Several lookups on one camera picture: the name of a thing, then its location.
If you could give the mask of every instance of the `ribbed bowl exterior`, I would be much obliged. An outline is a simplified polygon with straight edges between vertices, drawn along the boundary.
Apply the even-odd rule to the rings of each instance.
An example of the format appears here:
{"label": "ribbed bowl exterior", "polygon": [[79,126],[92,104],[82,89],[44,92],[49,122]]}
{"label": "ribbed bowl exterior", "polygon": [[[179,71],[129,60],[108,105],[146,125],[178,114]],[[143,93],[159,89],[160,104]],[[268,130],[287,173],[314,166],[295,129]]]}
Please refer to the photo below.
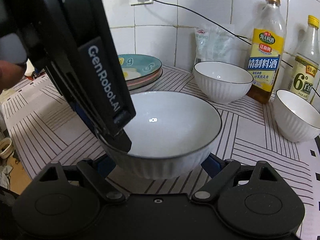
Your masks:
{"label": "ribbed bowl exterior", "polygon": [[201,164],[213,150],[213,142],[187,155],[168,159],[139,158],[117,152],[100,140],[105,152],[114,162],[138,177],[146,179],[171,179],[190,172]]}
{"label": "ribbed bowl exterior", "polygon": [[275,96],[273,101],[274,116],[278,128],[284,138],[291,142],[306,142],[314,139],[320,133],[320,129],[306,123],[296,116],[284,103]]}
{"label": "ribbed bowl exterior", "polygon": [[250,89],[252,83],[236,84],[223,82],[207,77],[198,71],[193,70],[198,87],[207,97],[218,104],[229,104],[242,98]]}

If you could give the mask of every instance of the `white bowl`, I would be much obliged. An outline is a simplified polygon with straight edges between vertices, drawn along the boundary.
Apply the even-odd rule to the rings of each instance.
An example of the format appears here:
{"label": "white bowl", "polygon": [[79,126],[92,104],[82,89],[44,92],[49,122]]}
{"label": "white bowl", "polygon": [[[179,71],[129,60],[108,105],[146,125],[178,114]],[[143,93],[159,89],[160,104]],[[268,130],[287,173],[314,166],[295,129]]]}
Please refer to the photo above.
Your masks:
{"label": "white bowl", "polygon": [[10,138],[4,138],[2,141],[0,141],[0,149],[6,145],[8,145],[8,147],[0,153],[0,158],[2,159],[8,158],[13,152],[13,145]]}
{"label": "white bowl", "polygon": [[112,148],[97,133],[104,150],[125,171],[169,179],[191,171],[209,156],[222,120],[208,102],[171,91],[131,98],[137,114],[124,129],[132,141],[129,153]]}
{"label": "white bowl", "polygon": [[196,64],[193,75],[202,92],[219,104],[229,104],[240,99],[249,91],[253,82],[253,76],[243,68],[218,61]]}
{"label": "white bowl", "polygon": [[273,111],[280,133],[291,142],[306,142],[320,134],[320,114],[303,98],[278,90]]}

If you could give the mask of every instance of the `kitchen counter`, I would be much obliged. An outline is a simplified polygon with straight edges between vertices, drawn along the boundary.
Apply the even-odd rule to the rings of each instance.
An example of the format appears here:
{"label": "kitchen counter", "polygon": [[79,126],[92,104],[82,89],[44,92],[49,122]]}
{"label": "kitchen counter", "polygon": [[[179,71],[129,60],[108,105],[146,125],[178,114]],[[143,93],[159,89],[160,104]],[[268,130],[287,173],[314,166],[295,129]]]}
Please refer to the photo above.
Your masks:
{"label": "kitchen counter", "polygon": [[[163,75],[156,82],[132,91],[180,91],[208,100],[196,85],[192,73],[163,66]],[[47,75],[27,83],[2,105],[4,119],[22,165],[33,179],[50,161],[72,165],[89,157],[104,154],[95,136],[58,93]],[[215,140],[213,154],[221,159],[232,158],[244,165],[258,160],[269,162],[299,195],[306,216],[298,236],[315,239],[320,224],[320,139],[292,143],[279,134],[273,117],[273,98],[266,105],[245,96],[228,105],[209,101],[219,111],[223,127]],[[125,194],[187,193],[191,195],[209,180],[198,166],[174,179],[148,180],[127,174],[116,167],[107,180]]]}

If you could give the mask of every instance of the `stacked plate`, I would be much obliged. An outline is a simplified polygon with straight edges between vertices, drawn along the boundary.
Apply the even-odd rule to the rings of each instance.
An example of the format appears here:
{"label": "stacked plate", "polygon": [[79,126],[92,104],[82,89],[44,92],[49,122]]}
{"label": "stacked plate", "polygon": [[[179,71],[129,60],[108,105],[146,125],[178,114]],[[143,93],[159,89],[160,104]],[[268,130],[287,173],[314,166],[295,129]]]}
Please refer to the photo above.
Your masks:
{"label": "stacked plate", "polygon": [[162,75],[159,59],[139,54],[118,55],[129,90],[146,86]]}

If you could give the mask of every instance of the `white plastic bag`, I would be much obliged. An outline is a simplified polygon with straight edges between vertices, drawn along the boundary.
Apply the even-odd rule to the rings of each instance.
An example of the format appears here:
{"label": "white plastic bag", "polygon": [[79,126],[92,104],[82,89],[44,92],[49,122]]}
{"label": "white plastic bag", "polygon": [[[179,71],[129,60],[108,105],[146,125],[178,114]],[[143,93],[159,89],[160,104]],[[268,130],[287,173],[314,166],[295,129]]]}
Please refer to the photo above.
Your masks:
{"label": "white plastic bag", "polygon": [[206,61],[207,58],[207,42],[209,41],[210,27],[195,28],[196,35],[196,60],[195,64]]}
{"label": "white plastic bag", "polygon": [[[234,31],[234,25],[222,25],[224,28]],[[221,61],[231,63],[231,52],[233,49],[234,35],[228,33],[219,26],[202,25],[195,29],[196,34],[196,60]]]}

